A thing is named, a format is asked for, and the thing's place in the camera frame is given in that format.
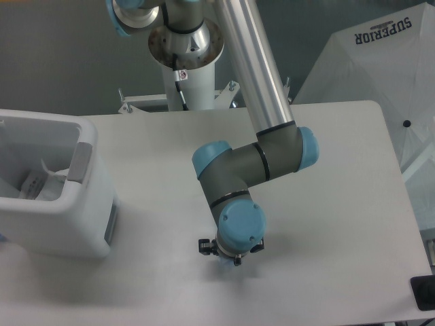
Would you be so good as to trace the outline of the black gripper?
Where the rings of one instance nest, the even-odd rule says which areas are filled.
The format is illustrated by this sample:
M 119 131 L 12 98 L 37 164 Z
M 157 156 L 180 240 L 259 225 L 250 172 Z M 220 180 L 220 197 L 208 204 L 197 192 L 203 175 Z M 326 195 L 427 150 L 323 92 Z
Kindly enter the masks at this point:
M 264 249 L 264 239 L 262 238 L 260 242 L 254 245 L 249 252 L 233 254 L 228 253 L 219 247 L 219 242 L 216 239 L 199 239 L 198 240 L 198 252 L 202 255 L 214 255 L 222 259 L 227 259 L 233 262 L 234 266 L 240 266 L 242 264 L 243 258 L 250 253 L 257 253 Z

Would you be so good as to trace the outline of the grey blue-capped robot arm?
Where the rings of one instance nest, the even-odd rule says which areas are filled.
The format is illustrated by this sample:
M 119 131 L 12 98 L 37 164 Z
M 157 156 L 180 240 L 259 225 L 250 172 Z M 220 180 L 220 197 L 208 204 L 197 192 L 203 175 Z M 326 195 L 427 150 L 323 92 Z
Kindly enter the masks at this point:
M 251 141 L 201 145 L 192 155 L 196 178 L 215 222 L 198 251 L 240 265 L 264 249 L 266 216 L 252 187 L 314 165 L 319 145 L 292 114 L 255 1 L 107 1 L 109 20 L 124 37 L 149 32 L 147 46 L 161 67 L 167 106 L 192 113 L 222 106 L 215 68 L 228 52 L 251 123 Z

